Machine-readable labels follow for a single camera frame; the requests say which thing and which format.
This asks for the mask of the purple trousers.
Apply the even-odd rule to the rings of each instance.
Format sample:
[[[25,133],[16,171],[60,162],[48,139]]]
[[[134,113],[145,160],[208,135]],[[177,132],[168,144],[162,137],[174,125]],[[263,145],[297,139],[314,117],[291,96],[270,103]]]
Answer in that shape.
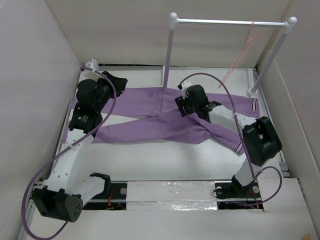
[[[239,135],[221,125],[200,119],[195,113],[182,117],[175,103],[181,92],[162,87],[127,88],[117,96],[116,103],[108,102],[101,112],[138,117],[124,123],[99,128],[94,143],[124,144],[166,140],[200,144],[212,137],[238,155],[244,153]]]

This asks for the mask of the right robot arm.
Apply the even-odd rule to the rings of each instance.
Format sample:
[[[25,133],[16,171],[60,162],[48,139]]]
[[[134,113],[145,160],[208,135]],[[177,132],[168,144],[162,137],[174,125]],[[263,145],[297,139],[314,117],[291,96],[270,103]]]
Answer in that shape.
[[[262,116],[253,118],[236,112],[234,100],[231,109],[222,103],[209,101],[204,88],[189,81],[178,85],[182,95],[175,98],[181,116],[196,114],[211,125],[219,125],[239,135],[246,159],[231,179],[229,187],[237,197],[249,192],[263,166],[281,150],[282,143],[271,120]]]

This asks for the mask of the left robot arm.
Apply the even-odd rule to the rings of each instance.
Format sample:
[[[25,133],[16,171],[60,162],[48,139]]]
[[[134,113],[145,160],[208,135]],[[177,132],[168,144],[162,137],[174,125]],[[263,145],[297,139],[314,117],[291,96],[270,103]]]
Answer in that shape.
[[[111,194],[109,175],[93,172],[84,180],[78,180],[77,174],[103,121],[103,108],[108,100],[125,91],[127,82],[126,78],[103,71],[97,80],[85,79],[78,83],[65,141],[70,149],[58,158],[42,188],[32,191],[31,199],[43,217],[74,223],[91,199],[96,196],[104,199]]]

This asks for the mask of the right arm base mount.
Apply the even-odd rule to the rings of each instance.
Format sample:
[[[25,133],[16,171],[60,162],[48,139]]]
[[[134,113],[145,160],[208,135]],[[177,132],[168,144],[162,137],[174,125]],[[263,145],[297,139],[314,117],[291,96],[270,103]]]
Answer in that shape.
[[[217,200],[219,210],[264,209],[257,180],[245,187],[236,182],[234,177],[231,180],[218,180],[214,182],[211,195]]]

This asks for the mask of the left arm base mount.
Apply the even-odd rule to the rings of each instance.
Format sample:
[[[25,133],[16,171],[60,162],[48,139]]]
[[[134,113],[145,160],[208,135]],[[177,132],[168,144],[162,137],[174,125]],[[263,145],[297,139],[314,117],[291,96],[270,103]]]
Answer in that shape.
[[[127,181],[112,181],[107,174],[94,172],[91,177],[104,180],[104,189],[83,206],[83,210],[121,211],[127,209]]]

